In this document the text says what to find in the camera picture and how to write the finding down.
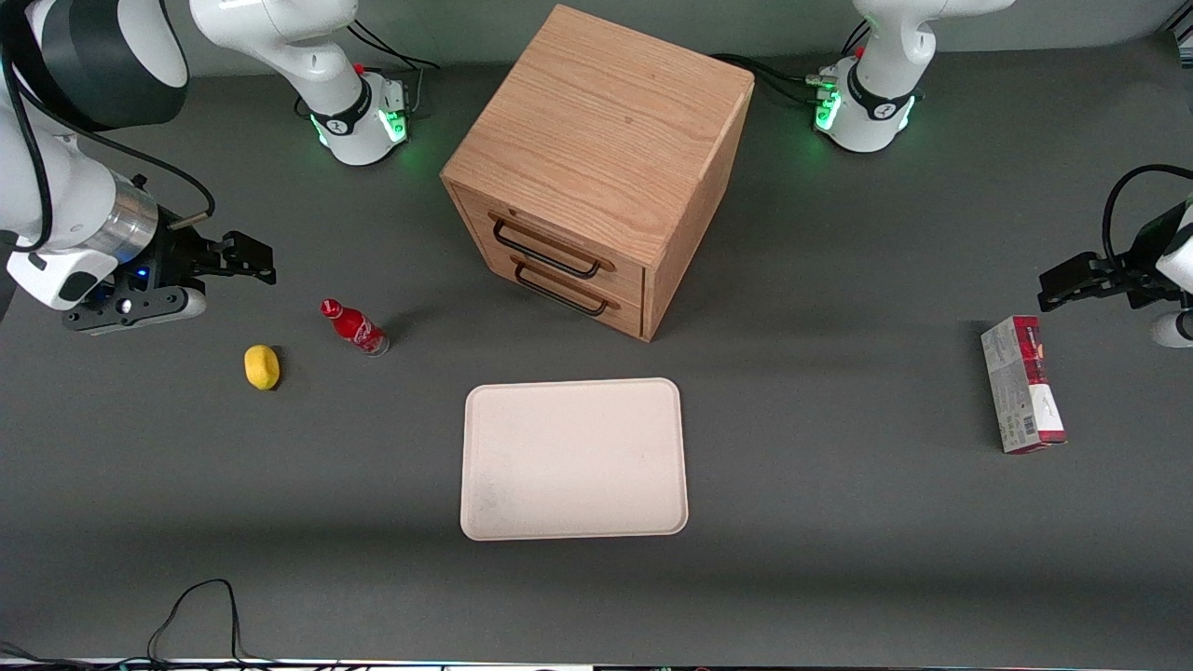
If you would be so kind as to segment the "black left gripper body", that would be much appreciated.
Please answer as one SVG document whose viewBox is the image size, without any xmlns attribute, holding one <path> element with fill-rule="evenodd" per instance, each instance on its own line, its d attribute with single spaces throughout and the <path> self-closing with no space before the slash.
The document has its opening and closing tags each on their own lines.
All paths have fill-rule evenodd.
<svg viewBox="0 0 1193 671">
<path fill-rule="evenodd" d="M 1142 224 L 1129 248 L 1115 252 L 1115 272 L 1133 308 L 1158 301 L 1189 306 L 1189 204 L 1169 208 Z"/>
</svg>

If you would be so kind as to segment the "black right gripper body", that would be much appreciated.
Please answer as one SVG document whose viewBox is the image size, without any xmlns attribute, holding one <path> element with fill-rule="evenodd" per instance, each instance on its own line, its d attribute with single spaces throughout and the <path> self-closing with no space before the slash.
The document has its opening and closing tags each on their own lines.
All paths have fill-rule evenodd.
<svg viewBox="0 0 1193 671">
<path fill-rule="evenodd" d="M 183 287 L 205 293 L 200 277 L 225 271 L 227 234 L 209 240 L 193 226 L 171 229 L 177 216 L 163 216 L 153 241 L 140 254 L 140 290 Z"/>
</svg>

